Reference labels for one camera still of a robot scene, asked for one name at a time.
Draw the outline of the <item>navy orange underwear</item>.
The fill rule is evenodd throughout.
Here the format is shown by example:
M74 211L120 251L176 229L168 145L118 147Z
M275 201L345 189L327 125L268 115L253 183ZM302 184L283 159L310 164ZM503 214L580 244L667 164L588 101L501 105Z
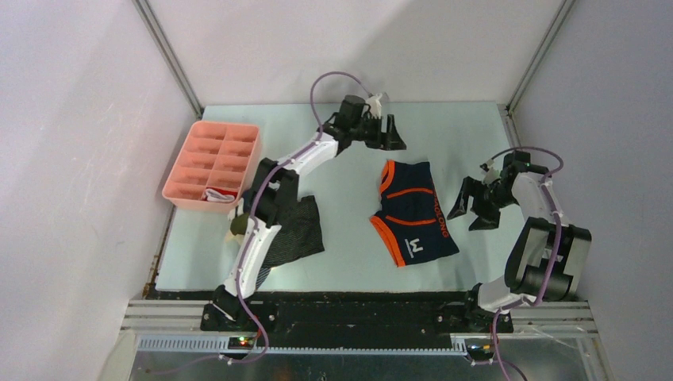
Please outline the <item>navy orange underwear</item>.
M379 201L370 223L396 267L424 264L460 252L448 231L428 161L406 164L387 160Z

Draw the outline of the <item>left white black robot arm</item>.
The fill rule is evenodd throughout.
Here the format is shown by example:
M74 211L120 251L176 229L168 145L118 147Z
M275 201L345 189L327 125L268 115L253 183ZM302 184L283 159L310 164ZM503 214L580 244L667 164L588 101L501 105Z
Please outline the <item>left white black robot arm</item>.
M282 228L281 217L298 203L301 175L336 158L354 141L383 151L406 149L394 115L383 113L386 101L385 93L370 94L368 98L347 95L332 117L319 122L317 132L305 145L279 160L260 161L243 204L248 211L243 242L233 269L218 288L223 295L213 297L210 303L231 330L242 330L251 320L245 300L255 293L263 261Z

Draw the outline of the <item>red white underwear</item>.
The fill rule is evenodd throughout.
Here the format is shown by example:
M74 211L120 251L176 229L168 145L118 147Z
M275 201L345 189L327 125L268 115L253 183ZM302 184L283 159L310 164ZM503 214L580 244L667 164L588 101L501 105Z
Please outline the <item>red white underwear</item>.
M215 202L221 204L230 204L238 199L236 191L225 190L214 187L207 187L204 191L202 200L205 202Z

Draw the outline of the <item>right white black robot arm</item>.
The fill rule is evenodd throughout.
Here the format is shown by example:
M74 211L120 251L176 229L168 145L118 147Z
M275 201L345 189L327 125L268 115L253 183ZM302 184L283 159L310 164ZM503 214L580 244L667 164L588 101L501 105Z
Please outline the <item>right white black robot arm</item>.
M507 259L501 277L478 284L475 302L461 311L464 326L481 332L497 312L538 302L562 302L576 295L592 242L588 229L571 223L552 189L550 171L532 164L527 152L514 151L502 169L482 165L482 179L466 177L447 218L472 212L469 230L499 227L501 211L518 206L525 223Z

